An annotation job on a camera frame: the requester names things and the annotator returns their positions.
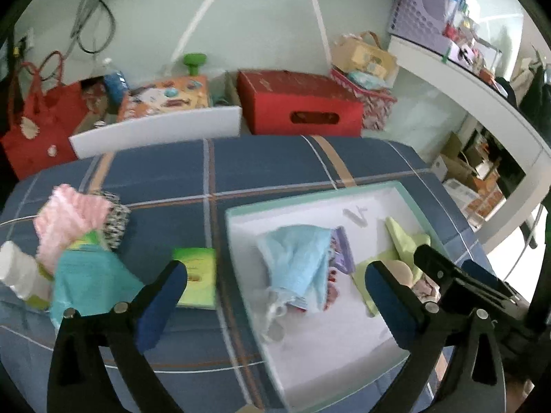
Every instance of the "white bottle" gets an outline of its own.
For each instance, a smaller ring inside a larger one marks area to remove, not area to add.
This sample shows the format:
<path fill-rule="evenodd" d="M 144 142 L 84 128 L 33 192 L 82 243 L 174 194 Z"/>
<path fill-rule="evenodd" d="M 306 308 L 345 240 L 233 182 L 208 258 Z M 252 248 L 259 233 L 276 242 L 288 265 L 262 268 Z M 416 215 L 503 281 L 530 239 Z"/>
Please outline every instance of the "white bottle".
<path fill-rule="evenodd" d="M 50 281 L 40 273 L 37 261 L 12 241 L 4 242 L 0 247 L 0 281 L 18 298 L 32 301 L 33 305 L 50 301 Z"/>

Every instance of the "pink towel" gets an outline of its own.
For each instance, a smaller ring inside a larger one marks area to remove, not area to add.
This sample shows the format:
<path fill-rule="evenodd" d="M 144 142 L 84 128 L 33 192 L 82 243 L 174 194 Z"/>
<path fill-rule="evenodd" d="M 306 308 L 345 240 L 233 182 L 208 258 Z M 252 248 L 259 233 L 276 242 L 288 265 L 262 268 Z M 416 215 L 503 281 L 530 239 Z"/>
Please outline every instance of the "pink towel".
<path fill-rule="evenodd" d="M 55 187 L 34 219 L 39 238 L 37 261 L 50 274 L 65 249 L 105 223 L 111 202 L 98 195 L 84 195 L 67 184 Z"/>

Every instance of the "table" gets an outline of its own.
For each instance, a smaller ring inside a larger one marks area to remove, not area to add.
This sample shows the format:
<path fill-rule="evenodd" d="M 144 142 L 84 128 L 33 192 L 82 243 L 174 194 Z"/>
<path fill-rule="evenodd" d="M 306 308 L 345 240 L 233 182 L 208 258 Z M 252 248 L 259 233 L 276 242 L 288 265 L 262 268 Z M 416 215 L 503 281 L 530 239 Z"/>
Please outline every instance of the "table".
<path fill-rule="evenodd" d="M 0 216 L 0 243 L 13 240 L 35 254 L 32 217 L 60 183 L 117 193 L 132 210 L 118 250 L 145 284 L 176 247 L 214 247 L 219 302 L 215 311 L 176 309 L 146 357 L 186 413 L 235 413 L 255 403 L 283 406 L 268 379 L 233 274 L 225 211 L 281 197 L 389 180 L 400 181 L 436 230 L 450 258 L 472 258 L 491 271 L 475 234 L 442 184 L 412 148 L 362 138 L 245 136 L 141 147 L 68 163 L 20 182 Z M 0 360 L 37 413 L 46 412 L 53 326 L 0 285 Z M 112 360 L 104 361 L 125 408 L 137 411 Z M 324 413 L 365 413 L 399 367 L 328 407 Z M 415 411 L 432 398 L 426 389 Z"/>
<path fill-rule="evenodd" d="M 505 204 L 478 230 L 491 252 L 531 215 L 551 186 L 551 147 L 519 111 L 478 77 L 422 46 L 391 36 L 398 65 L 429 82 L 480 121 L 526 173 Z"/>

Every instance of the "screw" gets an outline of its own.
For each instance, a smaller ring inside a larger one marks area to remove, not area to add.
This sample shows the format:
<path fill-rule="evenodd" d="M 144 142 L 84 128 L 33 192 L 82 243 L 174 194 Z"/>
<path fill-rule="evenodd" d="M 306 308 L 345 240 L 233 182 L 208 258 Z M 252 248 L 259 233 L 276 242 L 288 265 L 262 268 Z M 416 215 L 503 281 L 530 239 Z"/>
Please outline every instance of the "screw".
<path fill-rule="evenodd" d="M 437 314 L 440 308 L 436 303 L 433 303 L 432 301 L 429 301 L 425 304 L 425 309 L 430 312 L 431 314 Z"/>
<path fill-rule="evenodd" d="M 70 307 L 63 312 L 63 318 L 73 318 L 76 315 L 76 309 Z"/>
<path fill-rule="evenodd" d="M 486 320 L 488 318 L 488 312 L 486 312 L 484 309 L 478 309 L 477 310 L 477 316 L 478 316 L 478 318 Z"/>
<path fill-rule="evenodd" d="M 115 304 L 113 310 L 116 314 L 123 314 L 128 310 L 128 303 L 121 301 L 120 303 Z"/>

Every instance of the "bag handle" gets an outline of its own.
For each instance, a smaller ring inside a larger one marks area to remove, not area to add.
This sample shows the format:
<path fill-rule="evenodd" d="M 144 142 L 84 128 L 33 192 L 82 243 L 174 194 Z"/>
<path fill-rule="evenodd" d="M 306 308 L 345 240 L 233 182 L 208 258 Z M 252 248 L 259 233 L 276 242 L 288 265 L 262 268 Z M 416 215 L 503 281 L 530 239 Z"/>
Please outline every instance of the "bag handle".
<path fill-rule="evenodd" d="M 42 64 L 40 65 L 40 67 L 38 68 L 39 70 L 39 73 L 42 73 L 42 70 L 44 69 L 44 67 L 46 66 L 46 64 L 50 61 L 50 59 L 54 56 L 58 56 L 59 59 L 60 59 L 60 63 L 59 65 L 57 65 L 57 68 L 53 71 L 53 73 L 50 75 L 50 76 L 53 76 L 54 74 L 57 73 L 57 86 L 60 87 L 63 85 L 63 82 L 61 82 L 61 80 L 63 79 L 63 68 L 64 68 L 64 63 L 65 63 L 65 59 L 63 57 L 63 54 L 60 52 L 60 51 L 52 51 L 48 57 L 46 57 L 46 59 L 44 59 L 42 61 Z"/>
<path fill-rule="evenodd" d="M 373 31 L 360 32 L 359 37 L 364 38 L 368 34 L 371 35 L 371 37 L 375 41 L 375 45 L 377 46 L 377 48 L 382 49 L 381 42 L 379 41 L 378 35 L 375 34 Z"/>
<path fill-rule="evenodd" d="M 17 76 L 21 73 L 21 70 L 26 68 L 26 70 L 32 75 L 31 86 L 29 87 L 29 93 L 25 99 L 23 113 L 25 115 L 29 114 L 30 110 L 35 108 L 35 100 L 38 99 L 39 110 L 42 111 L 46 108 L 44 102 L 44 97 L 41 89 L 41 79 L 38 68 L 32 62 L 23 62 L 18 70 L 13 73 L 12 82 L 10 82 L 8 90 L 8 125 L 10 129 L 15 126 L 20 119 L 15 118 L 14 114 L 14 105 L 15 105 L 15 86 L 18 84 Z"/>

